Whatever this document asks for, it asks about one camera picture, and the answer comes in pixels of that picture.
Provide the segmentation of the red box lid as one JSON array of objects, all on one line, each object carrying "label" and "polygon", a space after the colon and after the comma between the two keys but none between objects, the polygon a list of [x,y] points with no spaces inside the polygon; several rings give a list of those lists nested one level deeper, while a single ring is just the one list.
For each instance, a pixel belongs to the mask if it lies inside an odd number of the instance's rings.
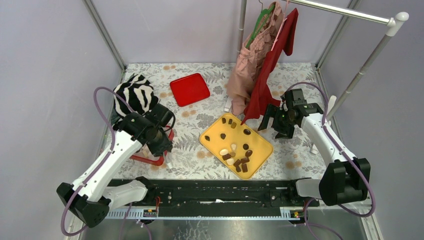
[{"label": "red box lid", "polygon": [[185,107],[210,97],[210,90],[200,73],[194,73],[169,84],[179,107]]}]

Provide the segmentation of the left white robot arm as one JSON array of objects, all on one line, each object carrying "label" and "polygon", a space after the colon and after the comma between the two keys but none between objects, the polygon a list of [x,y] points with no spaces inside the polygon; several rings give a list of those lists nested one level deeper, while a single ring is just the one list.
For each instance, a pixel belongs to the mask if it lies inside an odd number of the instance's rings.
[{"label": "left white robot arm", "polygon": [[112,141],[95,162],[72,183],[61,183],[56,192],[65,205],[87,228],[100,224],[109,211],[132,202],[152,204],[155,192],[142,177],[120,186],[109,183],[123,163],[142,147],[147,146],[154,157],[161,157],[173,148],[168,133],[176,117],[167,107],[157,104],[141,115],[127,114],[112,133]]}]

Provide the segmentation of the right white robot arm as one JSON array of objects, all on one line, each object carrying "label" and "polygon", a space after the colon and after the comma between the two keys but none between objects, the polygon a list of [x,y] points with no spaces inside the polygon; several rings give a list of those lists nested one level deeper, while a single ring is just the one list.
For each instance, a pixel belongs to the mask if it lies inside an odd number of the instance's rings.
[{"label": "right white robot arm", "polygon": [[317,103],[309,103],[300,88],[284,94],[285,107],[268,104],[259,130],[266,129],[269,119],[278,139],[291,139],[295,127],[301,128],[324,160],[326,170],[320,179],[303,178],[287,191],[287,201],[301,205],[307,197],[322,200],[328,206],[364,201],[374,197],[369,179],[371,165],[358,158],[338,138]]}]

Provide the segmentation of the red box with liner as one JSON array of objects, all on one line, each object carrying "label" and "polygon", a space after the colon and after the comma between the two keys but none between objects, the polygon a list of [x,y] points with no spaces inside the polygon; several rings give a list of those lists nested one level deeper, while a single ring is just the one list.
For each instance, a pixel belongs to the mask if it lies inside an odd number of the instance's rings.
[{"label": "red box with liner", "polygon": [[[150,164],[153,166],[161,166],[164,163],[164,152],[162,156],[158,156],[155,157],[152,155],[152,153],[150,152],[148,146],[147,146],[147,141],[148,141],[148,137],[147,134],[149,132],[150,129],[152,129],[153,126],[150,127],[144,127],[142,130],[138,130],[135,133],[131,133],[131,137],[135,140],[138,140],[141,144],[142,147],[137,151],[137,153],[134,153],[130,159],[138,161],[138,162],[142,162],[142,163],[146,163],[146,164]],[[168,137],[170,140],[172,140],[173,143],[173,138],[174,138],[174,131],[168,131],[167,133]]]}]

